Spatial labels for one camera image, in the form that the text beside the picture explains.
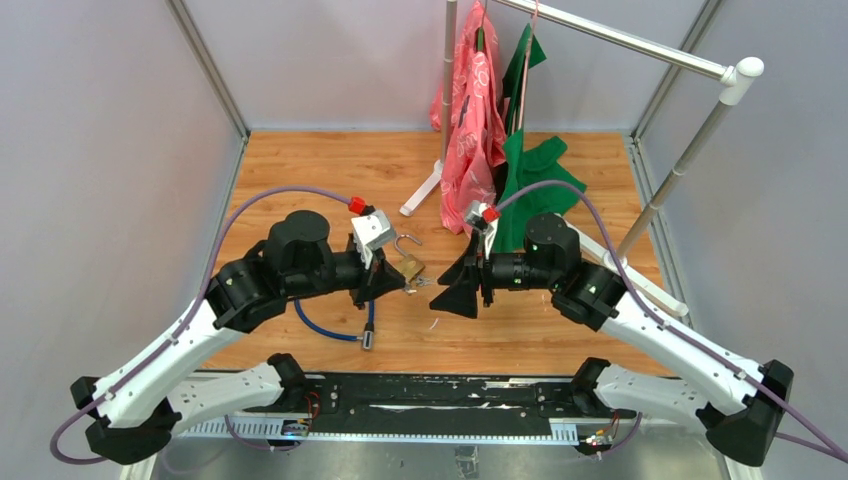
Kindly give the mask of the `silver padlock keys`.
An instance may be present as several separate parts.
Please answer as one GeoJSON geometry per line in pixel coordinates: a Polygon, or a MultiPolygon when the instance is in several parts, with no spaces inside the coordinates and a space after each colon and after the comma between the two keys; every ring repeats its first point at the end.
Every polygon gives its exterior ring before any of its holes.
{"type": "Polygon", "coordinates": [[[438,281],[436,279],[426,277],[426,276],[423,276],[423,275],[419,275],[415,279],[415,285],[418,288],[428,287],[428,286],[437,285],[437,284],[438,284],[438,281]]]}

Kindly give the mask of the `brass padlock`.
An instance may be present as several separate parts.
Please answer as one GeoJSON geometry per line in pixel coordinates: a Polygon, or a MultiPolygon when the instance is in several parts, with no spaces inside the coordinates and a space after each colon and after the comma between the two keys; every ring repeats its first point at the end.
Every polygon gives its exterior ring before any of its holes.
{"type": "Polygon", "coordinates": [[[412,284],[425,270],[425,264],[415,255],[406,252],[400,246],[400,241],[402,239],[408,239],[418,246],[421,246],[422,242],[418,238],[409,234],[398,234],[394,240],[395,250],[401,255],[401,261],[397,269],[404,276],[406,283],[412,284]]]}

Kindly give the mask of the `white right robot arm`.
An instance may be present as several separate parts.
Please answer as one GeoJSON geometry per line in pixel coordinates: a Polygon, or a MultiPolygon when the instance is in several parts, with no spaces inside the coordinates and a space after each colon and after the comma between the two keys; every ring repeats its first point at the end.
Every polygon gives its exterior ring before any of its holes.
{"type": "Polygon", "coordinates": [[[588,358],[572,379],[584,417],[605,409],[656,416],[706,437],[724,456],[760,467],[777,435],[794,380],[778,360],[759,363],[706,340],[608,268],[583,259],[579,234],[558,214],[532,217],[521,253],[489,253],[480,232],[438,280],[430,309],[476,318],[497,290],[541,290],[564,318],[617,338],[675,373],[661,378],[588,358]]]}

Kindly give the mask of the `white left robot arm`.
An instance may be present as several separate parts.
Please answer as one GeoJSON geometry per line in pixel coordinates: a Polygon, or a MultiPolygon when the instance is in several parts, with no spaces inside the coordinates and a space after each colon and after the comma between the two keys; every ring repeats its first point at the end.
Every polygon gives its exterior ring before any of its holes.
{"type": "Polygon", "coordinates": [[[107,376],[76,380],[71,393],[91,418],[85,431],[90,450],[130,465],[211,419],[268,406],[298,411],[308,383],[289,354],[212,381],[194,382],[191,375],[297,300],[345,291],[363,308],[401,289],[404,277],[383,251],[395,238],[386,214],[369,206],[351,224],[345,249],[336,252],[324,216],[310,210],[289,214],[242,258],[225,264],[183,316],[131,361],[107,376]]]}

